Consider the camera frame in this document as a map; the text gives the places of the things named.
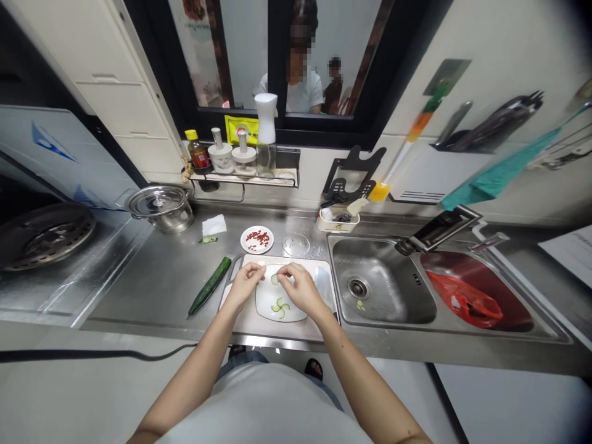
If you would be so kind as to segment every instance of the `foot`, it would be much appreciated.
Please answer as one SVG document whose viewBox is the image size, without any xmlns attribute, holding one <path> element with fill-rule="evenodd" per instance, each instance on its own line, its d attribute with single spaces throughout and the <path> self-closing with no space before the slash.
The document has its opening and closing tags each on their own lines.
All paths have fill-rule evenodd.
<svg viewBox="0 0 592 444">
<path fill-rule="evenodd" d="M 247 351 L 247 347 L 244 345 L 231 345 L 230 352 L 228 353 L 228 360 L 230 361 L 236 355 L 240 355 L 241 353 L 245 353 Z"/>
<path fill-rule="evenodd" d="M 323 380 L 323 367 L 319 364 L 314 358 L 310 358 L 306 363 L 306 367 L 304 368 L 304 373 L 317 378 L 318 380 Z"/>
</svg>

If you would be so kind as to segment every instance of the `red plastic bag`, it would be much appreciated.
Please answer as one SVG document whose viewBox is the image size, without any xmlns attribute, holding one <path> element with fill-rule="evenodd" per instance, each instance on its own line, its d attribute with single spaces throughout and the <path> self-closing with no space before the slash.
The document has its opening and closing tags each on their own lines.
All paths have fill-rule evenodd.
<svg viewBox="0 0 592 444">
<path fill-rule="evenodd" d="M 426 273 L 448 308 L 463 321 L 486 329 L 493 327 L 504 317 L 495 299 L 458 277 L 435 274 L 431 271 Z"/>
</svg>

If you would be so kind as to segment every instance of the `sink drain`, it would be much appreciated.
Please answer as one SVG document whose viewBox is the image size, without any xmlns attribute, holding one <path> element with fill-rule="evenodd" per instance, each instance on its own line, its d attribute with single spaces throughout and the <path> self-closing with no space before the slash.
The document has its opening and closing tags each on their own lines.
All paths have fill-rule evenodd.
<svg viewBox="0 0 592 444">
<path fill-rule="evenodd" d="M 347 280 L 347 289 L 356 299 L 366 300 L 370 297 L 370 286 L 361 277 L 350 277 Z"/>
</svg>

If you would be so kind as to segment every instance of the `small white plate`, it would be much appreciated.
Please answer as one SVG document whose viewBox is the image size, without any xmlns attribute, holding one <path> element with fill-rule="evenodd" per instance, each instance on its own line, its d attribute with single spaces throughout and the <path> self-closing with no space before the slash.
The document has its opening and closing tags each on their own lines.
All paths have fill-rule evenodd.
<svg viewBox="0 0 592 444">
<path fill-rule="evenodd" d="M 290 299 L 282 284 L 274 285 L 271 282 L 271 277 L 282 268 L 284 264 L 267 265 L 265 270 L 265 279 L 255 288 L 255 306 L 257 313 L 260 316 L 276 322 L 297 322 L 306 319 L 308 316 L 304 311 L 301 311 L 294 302 Z M 279 311 L 278 299 L 282 298 L 281 305 L 287 305 L 285 310 Z"/>
<path fill-rule="evenodd" d="M 249 234 L 261 231 L 261 234 L 267 233 L 269 236 L 269 240 L 267 241 L 267 245 L 265 242 L 261 245 L 261 242 L 256 238 L 251 238 L 247 240 Z M 241 235 L 240 235 L 240 246 L 247 252 L 251 254 L 263 254 L 268 251 L 273 245 L 273 233 L 269 228 L 265 228 L 261 225 L 255 225 L 251 228 L 247 228 Z"/>
</svg>

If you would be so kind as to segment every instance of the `yellow sticker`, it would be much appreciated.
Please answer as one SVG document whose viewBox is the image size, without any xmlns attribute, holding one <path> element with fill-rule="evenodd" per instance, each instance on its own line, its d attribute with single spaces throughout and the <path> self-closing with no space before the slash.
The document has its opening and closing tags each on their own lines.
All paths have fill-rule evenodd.
<svg viewBox="0 0 592 444">
<path fill-rule="evenodd" d="M 239 130 L 245 130 L 247 132 L 247 144 L 257 145 L 259 119 L 225 115 L 224 121 L 226 122 L 226 134 L 228 135 L 228 143 L 230 145 L 239 144 Z"/>
</svg>

